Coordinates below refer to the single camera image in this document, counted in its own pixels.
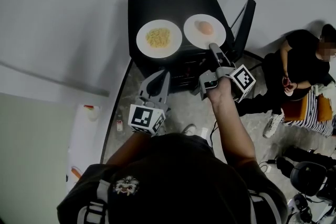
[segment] white plate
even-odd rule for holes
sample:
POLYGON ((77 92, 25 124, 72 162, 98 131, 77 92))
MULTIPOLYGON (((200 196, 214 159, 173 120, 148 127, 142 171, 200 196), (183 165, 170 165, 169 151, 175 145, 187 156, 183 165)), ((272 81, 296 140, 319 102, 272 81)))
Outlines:
POLYGON ((221 46, 226 39, 224 26, 216 18, 206 14, 196 14, 191 16, 184 23, 184 34, 194 46, 208 50, 210 43, 216 43, 221 46), (199 22, 208 22, 214 28, 212 35, 204 35, 197 29, 199 22))
POLYGON ((182 43, 182 33, 177 25, 168 20, 153 20, 141 27, 136 36, 136 43, 143 54, 152 58, 164 58, 178 50, 182 43), (167 47, 153 48, 147 42, 147 33, 155 28, 168 28, 170 30, 170 43, 167 47))

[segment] white cloth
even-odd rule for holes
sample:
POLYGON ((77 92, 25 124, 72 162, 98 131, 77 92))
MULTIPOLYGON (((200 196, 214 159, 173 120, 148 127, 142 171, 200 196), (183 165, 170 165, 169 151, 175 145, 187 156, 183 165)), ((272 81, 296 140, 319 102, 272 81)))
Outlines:
POLYGON ((325 98, 329 99, 332 110, 332 115, 336 115, 336 85, 332 81, 327 86, 323 84, 316 84, 313 86, 313 91, 316 96, 322 94, 325 98))

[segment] black pants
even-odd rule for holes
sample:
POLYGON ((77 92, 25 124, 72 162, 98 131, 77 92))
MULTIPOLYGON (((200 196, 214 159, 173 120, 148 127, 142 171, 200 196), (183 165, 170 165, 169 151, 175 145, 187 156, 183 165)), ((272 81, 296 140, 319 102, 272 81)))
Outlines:
POLYGON ((243 99, 236 103, 239 116, 254 113, 266 113, 272 110, 274 114, 281 114, 281 105, 290 100, 282 86, 284 75, 279 53, 268 54, 262 63, 267 92, 265 95, 258 94, 252 99, 243 99))
MULTIPOLYGON (((312 162, 317 163, 324 166, 327 170, 336 165, 336 160, 331 157, 309 153, 308 151, 302 150, 298 147, 289 147, 285 153, 285 157, 290 158, 295 162, 312 162)), ((292 165, 289 161, 280 157, 277 158, 277 168, 281 170, 282 174, 288 178, 290 178, 290 173, 292 172, 294 165, 292 165)))

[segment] floor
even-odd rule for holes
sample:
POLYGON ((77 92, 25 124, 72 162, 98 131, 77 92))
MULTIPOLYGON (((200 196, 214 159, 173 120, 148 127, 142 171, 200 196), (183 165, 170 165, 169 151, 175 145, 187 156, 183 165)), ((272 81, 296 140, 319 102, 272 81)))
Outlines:
MULTIPOLYGON (((258 60, 243 56, 238 61, 237 66, 244 64, 247 68, 251 68, 257 63, 259 63, 258 60)), ((260 67, 256 68, 252 71, 252 74, 256 78, 257 83, 249 96, 253 97, 259 93, 264 94, 266 92, 266 85, 262 69, 260 67)), ((134 103, 142 80, 143 77, 140 71, 135 64, 133 64, 121 94, 116 116, 113 120, 104 155, 104 162, 106 162, 132 134, 130 127, 127 126, 129 107, 131 103, 134 103), (117 117, 122 118, 124 121, 124 130, 122 132, 117 132, 117 117)), ((170 94, 167 103, 171 108, 171 113, 165 121, 168 133, 181 131, 190 123, 196 124, 198 135, 200 135, 202 128, 207 128, 208 134, 212 130, 215 117, 208 99, 201 101, 199 95, 194 96, 189 92, 180 92, 170 94)), ((299 146, 306 150, 314 148, 317 149, 318 153, 329 156, 333 153, 336 147, 336 137, 325 138, 319 133, 296 126, 284 126, 281 124, 273 137, 269 139, 263 138, 262 133, 269 117, 270 112, 267 114, 251 114, 241 117, 247 132, 255 144, 259 162, 274 158, 289 145, 299 146)), ((213 143, 216 157, 224 162, 225 157, 220 145, 218 131, 215 131, 213 134, 213 143)), ((290 184, 289 179, 283 176, 276 168, 271 167, 266 175, 283 191, 287 199, 292 198, 297 193, 297 190, 290 184)))

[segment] striped cloth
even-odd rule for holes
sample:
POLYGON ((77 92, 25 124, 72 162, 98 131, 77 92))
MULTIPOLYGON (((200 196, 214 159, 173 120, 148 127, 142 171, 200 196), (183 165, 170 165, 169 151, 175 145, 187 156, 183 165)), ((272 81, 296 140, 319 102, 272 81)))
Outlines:
POLYGON ((333 131, 333 122, 335 120, 335 116, 330 121, 318 122, 317 121, 317 98, 312 90, 308 93, 307 99, 307 109, 306 115, 303 121, 289 121, 285 122, 284 125, 287 126, 299 126, 304 127, 316 132, 321 133, 325 137, 329 137, 333 131))

